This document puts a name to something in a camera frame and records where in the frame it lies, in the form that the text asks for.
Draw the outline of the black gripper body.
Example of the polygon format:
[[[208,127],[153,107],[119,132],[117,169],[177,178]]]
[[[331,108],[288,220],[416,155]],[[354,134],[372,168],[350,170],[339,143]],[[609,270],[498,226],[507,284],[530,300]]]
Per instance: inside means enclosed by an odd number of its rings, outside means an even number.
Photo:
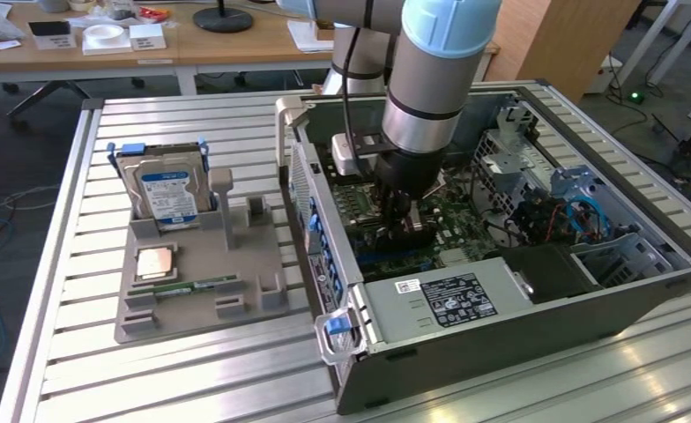
[[[379,155],[375,178],[382,194],[419,200],[439,177],[443,151],[411,153],[400,149]]]

